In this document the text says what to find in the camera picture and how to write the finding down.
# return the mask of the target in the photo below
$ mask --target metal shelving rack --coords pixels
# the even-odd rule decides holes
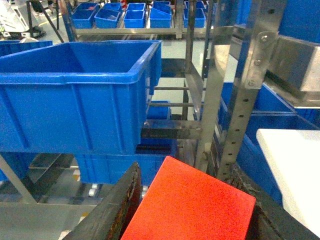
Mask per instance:
[[[213,4],[214,0],[210,0],[207,14],[209,17],[204,31],[204,29],[195,28],[196,1],[190,1],[188,28],[183,29],[183,0],[177,0],[175,28],[170,28],[172,32],[169,33],[165,33],[169,29],[156,28],[76,30],[70,18],[69,1],[60,0],[60,9],[70,41],[77,41],[77,35],[83,34],[174,34],[177,38],[181,38],[184,33],[187,33],[185,59],[162,60],[162,77],[185,78],[184,87],[155,88],[156,91],[183,91],[183,101],[151,103],[152,106],[159,107],[181,107],[182,117],[180,120],[147,120],[141,136],[180,140],[183,148],[180,158],[184,158],[186,163],[254,195],[260,205],[255,210],[259,215],[254,216],[253,221],[258,225],[256,229],[262,233],[258,232],[249,239],[284,239],[280,238],[280,235],[293,239],[317,239],[277,206],[234,164],[257,94],[265,79],[272,52],[279,40],[278,28],[286,7],[286,0],[252,0],[245,27],[221,26],[220,12],[223,1],[218,0],[214,28],[211,29],[210,16],[212,16]],[[192,63],[194,36],[198,33],[205,35],[201,75]],[[237,59],[238,64],[228,107],[228,129],[225,133],[221,133],[216,120],[227,69],[226,66],[221,66],[221,57],[226,60],[229,55]],[[189,108],[194,111],[196,120],[188,120]],[[10,179],[10,183],[5,188],[1,188],[0,206],[19,208],[22,214],[28,214],[30,211],[64,209],[65,212],[61,214],[65,215],[65,221],[68,224],[64,225],[62,230],[71,229],[77,224],[75,219],[79,214],[92,210],[110,189],[107,185],[100,185],[96,196],[88,197],[90,190],[88,184],[70,181],[75,171],[72,167],[72,158],[73,156],[68,154],[38,155],[30,167],[38,177],[33,176],[32,180],[29,177],[20,180],[6,161],[0,157],[0,168]],[[274,226],[283,224],[284,219],[290,225]],[[272,232],[274,235],[265,234],[264,231],[268,231],[268,234]]]

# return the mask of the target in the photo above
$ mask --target small blue bin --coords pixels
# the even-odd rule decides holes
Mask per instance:
[[[159,41],[70,42],[3,56],[0,152],[133,154],[160,75]]]
[[[145,11],[126,11],[124,25],[127,29],[143,29],[146,24]]]
[[[189,8],[189,1],[184,2],[184,7],[187,9]],[[203,1],[196,1],[196,8],[197,9],[203,9],[203,11],[206,13],[207,8]]]
[[[0,152],[0,154],[20,179],[27,175],[29,166],[37,155],[37,153],[25,152]],[[0,169],[0,181],[7,180],[7,176]]]
[[[73,12],[76,11],[94,11],[97,12],[99,10],[100,6],[98,3],[94,2],[83,2],[80,3]]]
[[[188,8],[185,8],[183,10],[183,22],[184,22],[184,27],[187,28],[188,27]],[[197,8],[195,13],[194,27],[204,28],[205,22],[206,22],[206,16],[205,16],[204,10],[202,8]]]
[[[150,11],[150,27],[151,28],[171,28],[171,8],[166,5],[159,5],[156,8],[152,8]]]
[[[153,103],[169,103],[169,101],[152,101]],[[147,119],[151,120],[171,120],[171,108],[167,106],[149,107]],[[140,146],[171,146],[172,139],[165,138],[142,138]]]
[[[319,128],[297,115],[252,114],[250,117],[237,163],[273,200],[282,205],[281,192],[256,138],[258,129],[319,130]]]
[[[219,124],[225,127],[228,105],[231,98],[233,83],[225,82],[221,93]],[[265,85],[262,85],[253,107],[253,114],[295,114],[294,110],[281,97]]]
[[[116,29],[121,13],[101,8],[94,16],[95,25],[100,29]]]
[[[129,3],[128,7],[126,9],[127,11],[145,11],[146,10],[146,4],[145,3]]]
[[[94,24],[96,11],[78,10],[72,14],[74,27],[76,29],[91,29]]]
[[[153,8],[157,8],[158,6],[171,6],[171,2],[170,1],[153,1]]]
[[[121,2],[106,3],[106,4],[103,6],[103,9],[118,11],[118,12],[122,13]]]
[[[19,41],[0,41],[0,57],[27,50],[48,47],[52,46],[52,44],[52,41],[37,41],[24,43],[19,43]]]

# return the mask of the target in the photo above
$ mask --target bolt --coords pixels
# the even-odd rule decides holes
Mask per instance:
[[[261,64],[260,59],[254,60],[254,65],[259,66],[260,64]]]
[[[261,37],[261,41],[264,42],[264,43],[265,43],[266,41],[268,41],[268,35],[262,36],[262,37]]]

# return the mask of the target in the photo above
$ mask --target metal bar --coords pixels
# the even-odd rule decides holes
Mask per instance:
[[[204,76],[205,72],[208,72],[207,65],[205,64],[208,51],[209,51],[209,39],[210,39],[210,32],[211,32],[211,25],[212,25],[212,14],[213,14],[213,7],[214,7],[214,0],[209,0],[209,6],[207,5],[207,17],[206,17],[206,31],[205,31],[205,42],[204,42],[204,52],[203,52],[203,64],[202,64],[202,73],[201,76]]]
[[[218,9],[221,5],[221,1],[218,1]],[[204,96],[204,106],[203,113],[201,119],[201,140],[198,142],[197,152],[196,152],[196,160],[195,160],[195,168],[200,171],[207,172],[208,168],[208,156],[211,154],[211,146],[213,142],[213,136],[216,128],[216,119],[218,116],[218,110],[220,108],[220,97],[223,84],[225,72],[221,75],[218,71],[218,67],[216,64],[216,36],[214,32],[219,30],[216,21],[214,23],[212,44],[211,44],[211,53],[210,53],[210,61],[208,66],[208,75],[206,82],[206,91]]]
[[[26,188],[26,186],[21,182],[19,177],[11,169],[9,164],[6,162],[6,160],[1,155],[0,155],[0,169],[7,176],[7,178],[11,181],[11,183],[14,185],[14,187],[19,191],[19,193],[22,196],[22,200],[26,204],[36,204],[37,203],[36,200],[34,199],[34,197],[31,195],[31,193]]]
[[[176,0],[175,1],[175,22],[176,22],[176,39],[182,38],[182,32],[184,28],[183,23],[183,14],[184,14],[184,0]]]
[[[28,23],[29,23],[29,31],[30,31],[30,37],[34,37],[34,27],[32,25],[32,17],[31,17],[31,8],[30,8],[31,1],[26,1],[26,10],[28,12]]]
[[[228,106],[229,123],[217,178],[230,177],[259,89],[262,87],[286,0],[253,0],[243,39],[234,37],[230,52],[240,48],[233,89]]]
[[[189,0],[188,9],[188,28],[185,46],[185,73],[191,74],[192,71],[192,53],[195,38],[195,21],[196,21],[197,1]]]
[[[193,102],[194,114],[196,119],[200,119],[204,83],[192,62],[190,66],[190,73],[185,74],[185,80],[188,84],[190,96]]]
[[[59,38],[61,43],[64,43],[65,41],[63,40],[63,38],[61,37],[60,33],[58,32],[58,30],[56,29],[54,23],[51,21],[48,13],[46,12],[46,10],[44,9],[44,6],[42,6],[41,2],[39,2],[39,7],[41,8],[41,11],[44,13],[46,19],[48,20],[49,24],[51,25],[53,31],[55,32],[55,34],[57,35],[57,37]]]
[[[70,4],[70,0],[60,0],[60,10],[62,14],[62,19],[64,22],[66,34],[68,35],[69,42],[77,42],[78,36],[76,32],[76,28],[74,26],[74,22],[71,18],[72,8]]]
[[[56,29],[59,30],[60,28],[60,21],[59,21],[59,0],[55,2],[55,11],[56,11]]]
[[[141,130],[142,138],[152,139],[199,139],[199,121],[147,120]]]
[[[186,85],[186,81],[183,81],[183,87],[185,88]],[[188,95],[188,91],[187,90],[183,90],[183,98],[182,98],[182,120],[188,120],[188,107],[193,107],[194,105],[191,103],[191,106],[189,105],[189,95]]]

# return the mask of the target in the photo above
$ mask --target red board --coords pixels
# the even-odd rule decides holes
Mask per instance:
[[[122,240],[244,240],[256,199],[166,157]]]

